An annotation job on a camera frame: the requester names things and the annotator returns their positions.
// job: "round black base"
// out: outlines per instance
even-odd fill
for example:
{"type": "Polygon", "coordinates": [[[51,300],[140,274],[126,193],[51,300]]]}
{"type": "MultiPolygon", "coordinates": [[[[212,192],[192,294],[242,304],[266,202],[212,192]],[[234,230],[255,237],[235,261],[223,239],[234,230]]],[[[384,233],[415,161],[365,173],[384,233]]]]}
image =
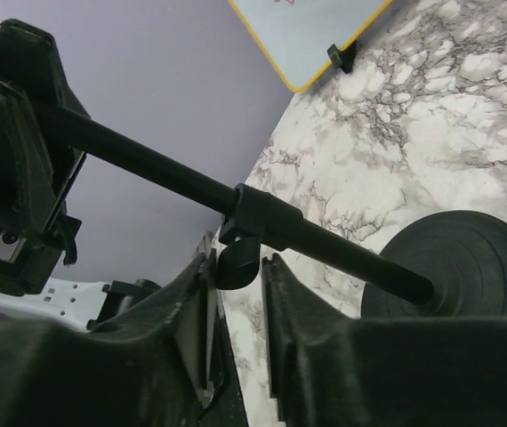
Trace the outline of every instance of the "round black base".
{"type": "Polygon", "coordinates": [[[414,305],[366,284],[362,318],[507,316],[507,223],[495,217],[436,213],[400,231],[381,255],[431,280],[435,294],[414,305]]]}

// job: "screw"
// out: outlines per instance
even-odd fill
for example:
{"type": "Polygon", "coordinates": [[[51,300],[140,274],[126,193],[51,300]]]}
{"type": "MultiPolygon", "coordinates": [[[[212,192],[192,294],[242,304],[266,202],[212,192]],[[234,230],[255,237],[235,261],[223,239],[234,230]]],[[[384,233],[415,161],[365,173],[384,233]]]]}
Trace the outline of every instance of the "screw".
{"type": "Polygon", "coordinates": [[[7,245],[12,245],[17,242],[18,236],[15,236],[14,234],[3,234],[3,242],[5,242],[7,245]]]}

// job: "black metal rod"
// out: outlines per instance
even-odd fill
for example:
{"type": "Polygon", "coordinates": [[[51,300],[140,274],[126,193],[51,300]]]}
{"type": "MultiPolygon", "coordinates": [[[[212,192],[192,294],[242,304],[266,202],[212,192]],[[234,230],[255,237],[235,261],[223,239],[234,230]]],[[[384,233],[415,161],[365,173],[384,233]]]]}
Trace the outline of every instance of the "black metal rod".
{"type": "Polygon", "coordinates": [[[92,154],[224,215],[236,207],[236,191],[139,142],[68,109],[33,101],[41,127],[57,143],[92,154]]]}
{"type": "MultiPolygon", "coordinates": [[[[87,117],[38,101],[33,105],[40,126],[50,129],[54,142],[92,154],[226,216],[235,213],[234,189],[87,117]]],[[[433,285],[427,278],[307,220],[303,220],[299,230],[283,237],[294,251],[412,303],[423,304],[433,296],[433,285]]]]}
{"type": "Polygon", "coordinates": [[[304,220],[301,229],[286,238],[289,247],[294,251],[378,286],[411,303],[424,304],[433,297],[433,284],[427,278],[355,245],[313,222],[304,220]]]}

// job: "yellow-framed whiteboard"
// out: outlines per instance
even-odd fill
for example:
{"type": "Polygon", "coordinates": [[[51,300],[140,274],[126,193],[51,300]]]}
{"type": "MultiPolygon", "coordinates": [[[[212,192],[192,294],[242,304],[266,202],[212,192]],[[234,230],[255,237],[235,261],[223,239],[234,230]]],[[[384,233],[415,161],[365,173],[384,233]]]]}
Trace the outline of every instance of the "yellow-framed whiteboard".
{"type": "Polygon", "coordinates": [[[286,86],[303,92],[392,0],[229,0],[286,86]]]}

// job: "white marble surface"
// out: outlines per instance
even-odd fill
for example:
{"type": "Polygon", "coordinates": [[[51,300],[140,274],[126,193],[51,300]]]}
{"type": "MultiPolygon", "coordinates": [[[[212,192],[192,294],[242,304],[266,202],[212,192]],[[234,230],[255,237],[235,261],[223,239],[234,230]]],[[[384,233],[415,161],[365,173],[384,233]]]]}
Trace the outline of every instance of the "white marble surface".
{"type": "MultiPolygon", "coordinates": [[[[435,212],[507,221],[507,1],[406,5],[352,75],[294,97],[247,183],[375,251],[435,212]]],[[[361,282],[291,251],[284,259],[358,316],[361,282]]],[[[279,425],[259,278],[223,300],[250,425],[279,425]]]]}

